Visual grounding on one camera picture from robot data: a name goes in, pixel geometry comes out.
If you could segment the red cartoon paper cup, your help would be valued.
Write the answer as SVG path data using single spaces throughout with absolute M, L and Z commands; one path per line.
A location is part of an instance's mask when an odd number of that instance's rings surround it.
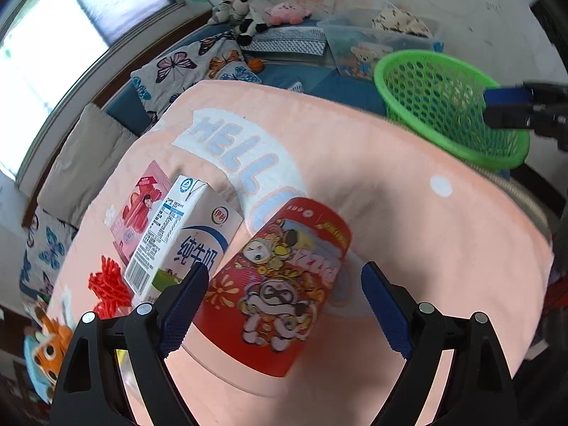
M 333 210 L 290 199 L 211 279 L 193 323 L 235 361 L 284 377 L 314 329 L 350 242 L 348 225 Z

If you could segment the white milk carton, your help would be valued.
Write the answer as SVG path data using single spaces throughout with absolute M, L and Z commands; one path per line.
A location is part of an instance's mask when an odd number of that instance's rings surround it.
M 214 274 L 241 223 L 242 216 L 206 182 L 179 176 L 124 271 L 132 305 L 155 302 L 196 263 Z

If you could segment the pink snack packet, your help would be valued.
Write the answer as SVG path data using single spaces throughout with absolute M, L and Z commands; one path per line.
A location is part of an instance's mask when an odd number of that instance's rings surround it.
M 145 169 L 110 227 L 113 245 L 126 266 L 143 233 L 171 188 L 169 177 L 155 160 Z

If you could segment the green plastic trash basket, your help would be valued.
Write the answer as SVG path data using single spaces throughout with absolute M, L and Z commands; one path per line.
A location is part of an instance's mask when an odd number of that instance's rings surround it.
M 499 84 L 457 58 L 426 50 L 383 57 L 373 82 L 395 121 L 465 163 L 490 171 L 524 163 L 527 131 L 493 130 L 483 121 L 483 92 Z

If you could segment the pink flower blanket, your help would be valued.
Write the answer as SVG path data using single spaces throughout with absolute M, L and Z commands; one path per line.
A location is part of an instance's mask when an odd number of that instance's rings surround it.
M 85 210 L 54 425 L 516 425 L 550 240 L 410 131 L 235 81 L 183 93 Z

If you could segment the spotted beige cloth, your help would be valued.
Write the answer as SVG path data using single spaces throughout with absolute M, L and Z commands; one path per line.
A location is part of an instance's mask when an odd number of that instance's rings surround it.
M 398 8 L 382 10 L 372 18 L 372 28 L 404 35 L 414 35 L 420 38 L 432 38 L 433 34 L 426 22 L 410 12 Z

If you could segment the orange plush toy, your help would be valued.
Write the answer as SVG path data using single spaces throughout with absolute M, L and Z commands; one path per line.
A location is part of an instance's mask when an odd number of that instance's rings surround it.
M 25 329 L 23 354 L 27 372 L 35 393 L 51 404 L 73 330 L 51 319 L 40 305 L 28 311 L 38 326 Z

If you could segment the clear storage bin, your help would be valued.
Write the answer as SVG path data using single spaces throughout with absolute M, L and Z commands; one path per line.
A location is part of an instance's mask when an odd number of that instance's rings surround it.
M 417 16 L 430 28 L 433 34 L 430 39 L 373 29 L 372 18 L 387 8 L 398 7 L 386 3 L 379 10 L 356 8 L 318 22 L 340 75 L 371 80 L 377 62 L 393 52 L 444 50 L 442 27 L 429 17 Z

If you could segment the left butterfly pillow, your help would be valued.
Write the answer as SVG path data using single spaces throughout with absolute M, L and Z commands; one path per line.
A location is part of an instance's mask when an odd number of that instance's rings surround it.
M 49 303 L 58 275 L 78 230 L 37 206 L 30 227 L 19 275 L 23 296 Z

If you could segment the butterfly pillow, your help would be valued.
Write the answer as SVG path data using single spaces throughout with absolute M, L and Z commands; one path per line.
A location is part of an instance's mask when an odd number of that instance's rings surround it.
M 151 121 L 161 118 L 187 89 L 202 80 L 260 84 L 230 32 L 173 49 L 130 74 L 130 82 Z
M 58 275 L 78 230 L 37 206 L 30 227 L 19 275 L 23 296 L 49 303 Z

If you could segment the blue sofa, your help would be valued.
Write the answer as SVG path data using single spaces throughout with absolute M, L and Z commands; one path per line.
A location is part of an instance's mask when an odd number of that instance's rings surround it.
M 299 82 L 309 95 L 372 114 L 386 114 L 384 102 L 372 82 L 342 76 L 335 68 L 325 65 L 305 64 L 301 59 L 294 60 L 290 56 L 282 62 L 266 58 L 265 68 L 259 77 L 263 84 L 275 88 L 289 88 Z M 138 137 L 152 122 L 131 83 L 126 83 L 107 102 L 103 111 Z

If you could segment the patterned blue cloth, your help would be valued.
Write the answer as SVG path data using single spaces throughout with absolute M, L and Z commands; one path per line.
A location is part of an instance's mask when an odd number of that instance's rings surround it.
M 322 56 L 326 51 L 326 35 L 316 26 L 272 27 L 254 35 L 242 49 L 249 52 L 302 54 Z

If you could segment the beige cushion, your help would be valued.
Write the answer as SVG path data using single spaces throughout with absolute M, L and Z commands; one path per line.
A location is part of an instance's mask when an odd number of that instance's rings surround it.
M 95 104 L 85 106 L 54 160 L 38 205 L 77 228 L 137 137 Z

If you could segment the pink plush toy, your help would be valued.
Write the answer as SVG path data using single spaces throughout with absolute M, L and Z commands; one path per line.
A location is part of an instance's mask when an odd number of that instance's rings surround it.
M 272 26 L 299 25 L 312 16 L 309 9 L 291 2 L 282 2 L 265 8 L 265 13 L 269 17 L 269 24 Z

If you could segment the small orange ball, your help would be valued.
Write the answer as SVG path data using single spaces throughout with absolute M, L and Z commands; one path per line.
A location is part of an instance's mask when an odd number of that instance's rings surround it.
M 265 70 L 265 64 L 262 60 L 260 59 L 250 59 L 247 61 L 247 66 L 249 67 L 249 69 L 255 73 L 255 74 L 259 74 L 261 72 L 263 72 Z

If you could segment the cow plush toy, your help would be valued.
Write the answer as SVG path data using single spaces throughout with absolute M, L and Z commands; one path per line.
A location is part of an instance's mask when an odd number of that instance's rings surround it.
M 231 24 L 236 42 L 249 46 L 256 35 L 269 29 L 269 2 L 267 0 L 233 0 Z

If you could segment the right butterfly pillow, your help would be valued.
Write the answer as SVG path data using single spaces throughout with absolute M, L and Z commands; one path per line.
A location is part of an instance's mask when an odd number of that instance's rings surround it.
M 161 118 L 187 89 L 202 80 L 260 84 L 230 32 L 173 49 L 130 74 L 130 82 L 151 121 Z

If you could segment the grey plush toy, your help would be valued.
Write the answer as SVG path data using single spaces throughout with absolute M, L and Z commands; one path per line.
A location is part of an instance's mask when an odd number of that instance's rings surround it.
M 208 19 L 209 25 L 228 23 L 231 19 L 232 0 L 222 0 L 212 9 L 212 15 Z

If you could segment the window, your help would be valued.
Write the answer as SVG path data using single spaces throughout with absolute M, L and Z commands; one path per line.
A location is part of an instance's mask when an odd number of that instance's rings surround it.
M 1 32 L 1 171 L 15 179 L 49 115 L 97 60 L 177 0 L 25 0 Z

